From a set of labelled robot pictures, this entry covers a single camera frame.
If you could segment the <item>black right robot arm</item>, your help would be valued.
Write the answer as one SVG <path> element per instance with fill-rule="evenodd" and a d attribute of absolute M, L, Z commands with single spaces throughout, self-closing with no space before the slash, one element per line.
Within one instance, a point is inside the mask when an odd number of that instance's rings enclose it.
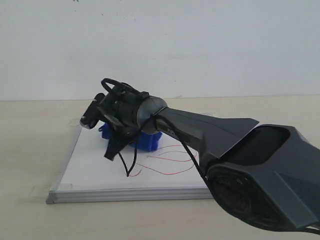
<path fill-rule="evenodd" d="M 214 200 L 230 215 L 274 232 L 320 232 L 320 151 L 293 126 L 219 118 L 168 107 L 145 91 L 104 79 L 93 118 L 110 124 L 105 157 L 141 132 L 162 132 L 199 154 L 194 164 Z"/>

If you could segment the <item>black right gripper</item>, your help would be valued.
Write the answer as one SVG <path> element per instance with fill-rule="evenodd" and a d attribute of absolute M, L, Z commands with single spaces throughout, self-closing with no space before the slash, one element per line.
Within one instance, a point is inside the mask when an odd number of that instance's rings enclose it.
<path fill-rule="evenodd" d="M 138 127 L 128 119 L 127 113 L 121 111 L 98 109 L 97 117 L 109 126 L 111 134 L 104 157 L 113 161 L 115 156 L 137 137 Z"/>

